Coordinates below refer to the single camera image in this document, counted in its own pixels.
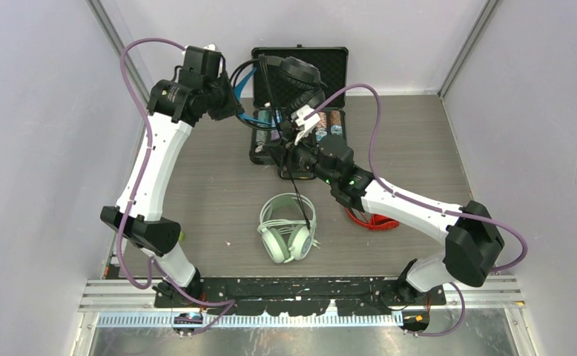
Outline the black poker chip case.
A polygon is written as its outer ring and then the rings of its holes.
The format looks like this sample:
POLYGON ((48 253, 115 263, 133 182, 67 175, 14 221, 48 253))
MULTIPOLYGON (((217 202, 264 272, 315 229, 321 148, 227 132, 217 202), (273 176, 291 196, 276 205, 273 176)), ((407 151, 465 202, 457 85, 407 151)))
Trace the black poker chip case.
MULTIPOLYGON (((294 57, 314 65, 319 71, 322 82, 325 84, 324 92, 329 97, 337 90, 346 86, 349 50, 345 47, 256 47, 251 51, 252 59, 257 59, 260 54, 269 58, 294 57)), ((269 80, 277 104, 277 110, 284 117, 288 114, 286 109, 295 101, 302 91, 281 79, 278 69, 269 66, 269 80)), ((260 126, 270 125, 271 111, 264 107, 268 101, 268 93, 263 83, 263 75, 253 73, 245 76, 244 80, 253 79, 253 100, 255 111, 251 118, 260 126)), ((328 104, 320 113, 320 121, 314 131, 308 136, 309 144, 316 145, 326 135, 335 134, 346 137, 346 113, 343 111, 346 103, 346 95, 342 94, 328 104)), ((277 130, 258 131, 251 133, 249 159, 255 165, 272 165, 274 160, 263 147, 279 138, 277 130)))

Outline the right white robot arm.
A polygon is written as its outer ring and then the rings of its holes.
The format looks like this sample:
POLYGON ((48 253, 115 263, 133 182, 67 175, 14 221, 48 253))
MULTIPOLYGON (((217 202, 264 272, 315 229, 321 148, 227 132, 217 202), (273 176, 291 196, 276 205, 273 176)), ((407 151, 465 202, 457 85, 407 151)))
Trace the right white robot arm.
POLYGON ((282 139, 267 149, 280 168, 324 181, 343 207, 391 218, 442 245, 441 252, 410 261, 398 276, 396 292, 407 304, 444 283, 481 287, 503 250, 504 239, 484 205, 438 202, 398 188, 356 165, 354 151, 339 136, 326 136, 318 146, 282 139))

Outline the red headphones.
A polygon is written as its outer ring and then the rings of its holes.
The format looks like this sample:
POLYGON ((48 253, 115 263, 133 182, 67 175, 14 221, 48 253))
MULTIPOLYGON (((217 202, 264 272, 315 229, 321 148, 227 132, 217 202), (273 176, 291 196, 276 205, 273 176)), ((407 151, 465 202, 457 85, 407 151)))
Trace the red headphones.
POLYGON ((345 208, 347 216, 352 222, 370 231, 391 231, 400 226, 397 220, 379 214, 372 214, 367 217, 363 212, 355 211, 352 208, 345 208))

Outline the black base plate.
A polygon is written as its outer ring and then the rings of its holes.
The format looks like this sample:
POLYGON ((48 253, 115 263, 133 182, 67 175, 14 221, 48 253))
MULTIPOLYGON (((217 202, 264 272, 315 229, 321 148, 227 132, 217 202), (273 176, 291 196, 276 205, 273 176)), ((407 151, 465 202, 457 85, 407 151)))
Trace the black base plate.
POLYGON ((410 305, 396 291, 394 277, 206 277, 189 293, 213 316, 233 300, 228 315, 306 317, 332 306, 340 316, 385 315, 410 305))

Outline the mint green headphones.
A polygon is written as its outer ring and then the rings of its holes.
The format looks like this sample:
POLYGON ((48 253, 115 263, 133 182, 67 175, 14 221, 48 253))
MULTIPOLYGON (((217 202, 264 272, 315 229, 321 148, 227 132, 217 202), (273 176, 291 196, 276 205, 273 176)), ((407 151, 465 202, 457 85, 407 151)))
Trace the mint green headphones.
POLYGON ((298 198, 296 193, 278 194, 269 199, 260 211, 257 226, 263 246, 276 264, 303 260, 313 247, 319 248, 316 229, 317 215, 313 203, 308 197, 298 198), (303 206, 310 210, 311 217, 302 220, 272 218, 275 212, 283 208, 301 212, 303 206))

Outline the blue black headphones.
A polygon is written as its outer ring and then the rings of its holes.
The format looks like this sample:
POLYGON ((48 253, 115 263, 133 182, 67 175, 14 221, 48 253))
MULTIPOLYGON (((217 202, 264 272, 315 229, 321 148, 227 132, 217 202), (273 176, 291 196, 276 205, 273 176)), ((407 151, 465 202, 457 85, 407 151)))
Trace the blue black headphones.
POLYGON ((250 67, 253 73, 260 73, 266 91, 269 113, 269 123, 258 119, 246 119, 244 113, 235 116, 251 128, 262 131, 276 131, 282 136, 296 132, 296 126, 291 115, 304 105, 314 108, 323 105, 326 100, 325 87, 320 71, 314 65, 294 56, 280 57, 260 54, 238 65, 230 75, 229 81, 236 99, 240 102, 238 93, 242 87, 237 84, 237 77, 250 67))

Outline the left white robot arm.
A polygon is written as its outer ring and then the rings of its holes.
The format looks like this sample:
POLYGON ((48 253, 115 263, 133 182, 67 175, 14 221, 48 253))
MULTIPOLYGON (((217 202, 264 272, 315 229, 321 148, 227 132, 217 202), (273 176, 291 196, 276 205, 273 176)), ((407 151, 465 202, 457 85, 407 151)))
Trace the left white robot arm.
POLYGON ((142 147, 116 204, 102 208, 100 219, 117 234, 116 250, 128 241, 150 258, 174 286, 184 307, 201 298, 198 269, 183 252, 180 224, 163 216, 163 203, 177 157, 194 126, 204 116, 227 119, 242 113, 225 72, 225 59, 212 44, 186 46, 183 61, 170 79, 159 80, 147 104, 139 106, 145 123, 142 147))

